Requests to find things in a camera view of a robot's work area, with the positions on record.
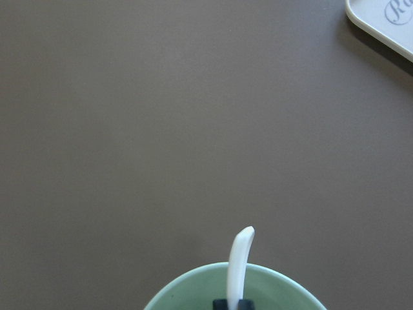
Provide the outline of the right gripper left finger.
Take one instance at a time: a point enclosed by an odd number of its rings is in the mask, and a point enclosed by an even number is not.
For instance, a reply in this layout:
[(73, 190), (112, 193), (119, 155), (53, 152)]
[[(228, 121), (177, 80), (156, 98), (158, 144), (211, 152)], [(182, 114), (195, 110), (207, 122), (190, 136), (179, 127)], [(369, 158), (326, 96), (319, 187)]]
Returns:
[(215, 299), (212, 302), (213, 310), (228, 310), (227, 299)]

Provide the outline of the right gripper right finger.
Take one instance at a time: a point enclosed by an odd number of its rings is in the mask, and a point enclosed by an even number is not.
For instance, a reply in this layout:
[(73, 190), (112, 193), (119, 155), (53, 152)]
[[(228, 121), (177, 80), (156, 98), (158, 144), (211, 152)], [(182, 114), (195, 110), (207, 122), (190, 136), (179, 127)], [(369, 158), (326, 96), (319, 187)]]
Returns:
[(238, 310), (254, 310), (254, 301), (249, 299), (241, 299), (237, 305)]

